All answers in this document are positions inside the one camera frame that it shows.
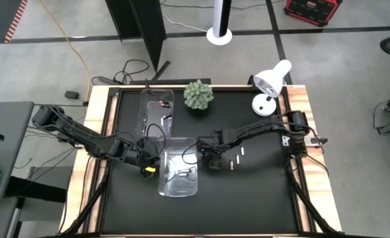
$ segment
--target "lamp shade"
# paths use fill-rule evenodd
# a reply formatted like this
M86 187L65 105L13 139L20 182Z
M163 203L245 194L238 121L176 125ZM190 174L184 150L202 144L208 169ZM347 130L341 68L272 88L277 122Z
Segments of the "lamp shade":
M289 60L280 61L273 69L264 70L254 76L255 85L266 95L276 98L282 91L283 78L292 68Z

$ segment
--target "metal leg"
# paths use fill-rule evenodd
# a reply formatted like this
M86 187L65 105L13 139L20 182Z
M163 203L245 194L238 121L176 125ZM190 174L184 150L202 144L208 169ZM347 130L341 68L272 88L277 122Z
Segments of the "metal leg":
M32 182L23 178L10 177L5 196L22 196L51 202L65 202L66 189Z

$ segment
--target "yellow sticker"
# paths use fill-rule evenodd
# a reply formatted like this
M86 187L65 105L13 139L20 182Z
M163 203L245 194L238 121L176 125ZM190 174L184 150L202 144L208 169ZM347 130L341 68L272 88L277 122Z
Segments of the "yellow sticker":
M153 168L153 167L146 167L145 170L148 172L151 172L151 173L155 172L155 168Z

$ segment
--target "black and orange hazard tape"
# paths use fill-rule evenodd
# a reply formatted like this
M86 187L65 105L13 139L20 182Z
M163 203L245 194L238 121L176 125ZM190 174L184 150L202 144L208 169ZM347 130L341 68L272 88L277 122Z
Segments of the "black and orange hazard tape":
M13 38L13 35L15 34L16 27L19 24L20 18L22 18L22 15L24 13L24 9L26 8L26 5L28 4L28 0L22 0L22 2L19 5L19 8L17 9L16 15L10 25L9 30L7 31L7 34L5 35L5 43L10 43L11 39Z

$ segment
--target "gray concrete floor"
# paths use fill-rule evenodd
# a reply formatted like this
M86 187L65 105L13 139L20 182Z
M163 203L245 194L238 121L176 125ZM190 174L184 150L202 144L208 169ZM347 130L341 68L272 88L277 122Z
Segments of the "gray concrete floor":
M69 36L105 36L116 33L108 8L101 0L45 0ZM168 0L171 5L212 5L206 0ZM234 0L247 7L263 0ZM315 28L283 14L285 2L274 4L280 29ZM211 27L211 9L162 7L171 20L204 30ZM389 0L347 1L336 12L329 28L390 26ZM170 24L167 32L193 30ZM266 6L232 10L231 30L270 30ZM286 57L292 62L294 84L305 84L319 133L329 138L326 163L342 228L348 234L390 237L390 135L379 136L371 126L374 106L390 99L390 56L379 48L385 32L351 32L282 35ZM36 0L30 0L14 38L61 37L60 31ZM91 76L112 77L126 60L149 61L141 40L76 42ZM278 62L273 35L235 36L226 46L214 47L205 38L170 38L163 44L160 64L171 66L162 79L211 77L214 84L245 84L250 74L270 69ZM133 64L131 70L142 65ZM150 69L135 79L151 78ZM66 90L85 95L87 80L77 57L66 43L0 44L0 101L32 100L36 103L79 104L64 98ZM74 118L85 109L67 107ZM377 121L390 116L382 111ZM30 166L65 151L54 139L28 137L13 174L26 177ZM61 166L73 165L74 154ZM24 224L21 237L53 234L57 221Z

